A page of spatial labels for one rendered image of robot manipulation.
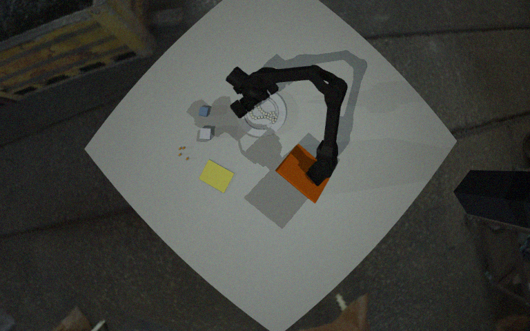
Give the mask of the small blue block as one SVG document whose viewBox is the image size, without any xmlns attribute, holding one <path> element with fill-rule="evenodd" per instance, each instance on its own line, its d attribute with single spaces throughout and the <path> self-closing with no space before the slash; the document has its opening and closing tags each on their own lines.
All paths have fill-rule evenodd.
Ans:
<svg viewBox="0 0 530 331">
<path fill-rule="evenodd" d="M 208 115 L 208 109 L 209 109 L 209 108 L 205 108 L 205 107 L 200 106 L 200 109 L 199 109 L 199 115 L 200 115 L 200 116 L 207 117 L 207 115 Z"/>
</svg>

